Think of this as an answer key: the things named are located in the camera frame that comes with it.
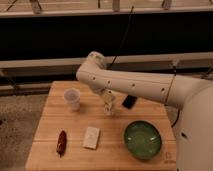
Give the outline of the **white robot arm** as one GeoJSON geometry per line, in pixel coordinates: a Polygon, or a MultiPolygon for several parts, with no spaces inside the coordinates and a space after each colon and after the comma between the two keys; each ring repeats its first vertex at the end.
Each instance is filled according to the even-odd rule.
{"type": "Polygon", "coordinates": [[[180,109],[176,168],[213,171],[213,81],[174,74],[108,70],[105,57],[95,51],[88,54],[76,77],[95,93],[109,89],[180,109]]]}

